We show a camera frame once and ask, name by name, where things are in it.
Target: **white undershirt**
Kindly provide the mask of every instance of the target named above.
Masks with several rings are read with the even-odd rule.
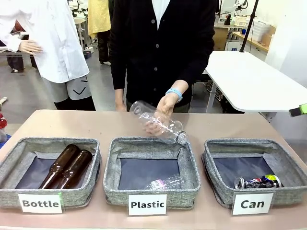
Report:
[[[158,29],[159,29],[161,18],[163,16],[163,14],[165,13],[167,6],[169,5],[170,1],[171,0],[152,0],[153,10],[154,10],[154,13],[155,13],[155,17],[157,19]]]

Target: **white shirt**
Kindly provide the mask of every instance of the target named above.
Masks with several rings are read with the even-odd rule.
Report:
[[[1,0],[0,40],[13,52],[21,42],[10,34],[16,20],[43,49],[35,56],[43,78],[63,83],[89,73],[66,0]]]
[[[170,1],[171,0],[152,0],[153,10],[154,10],[154,13],[155,13],[155,17],[157,19],[158,29],[159,29],[159,26],[160,26],[161,18],[163,16],[163,14],[165,13]]]

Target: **brown glass bottle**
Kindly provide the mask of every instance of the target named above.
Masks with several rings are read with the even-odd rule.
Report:
[[[70,144],[50,166],[49,173],[39,188],[51,188],[52,184],[62,176],[62,173],[80,153],[78,146]]]
[[[63,173],[63,179],[59,183],[58,188],[72,188],[79,182],[81,175],[91,162],[93,156],[87,150],[81,150],[77,158],[70,164],[70,166]]]

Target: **bracelet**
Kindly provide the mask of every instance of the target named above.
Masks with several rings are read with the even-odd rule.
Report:
[[[169,89],[169,90],[166,92],[165,95],[169,94],[170,92],[174,92],[175,94],[178,95],[179,99],[178,99],[178,101],[177,101],[176,103],[178,103],[178,102],[180,102],[180,101],[182,100],[182,93],[181,93],[179,90],[174,89],[174,88],[171,88],[171,89]]]

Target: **black cardigan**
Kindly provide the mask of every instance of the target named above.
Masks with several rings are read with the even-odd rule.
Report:
[[[217,0],[171,0],[157,30],[152,0],[115,0],[111,28],[114,89],[125,87],[127,100],[157,106],[176,80],[189,89],[181,106],[191,101],[191,85],[208,65],[213,51]]]

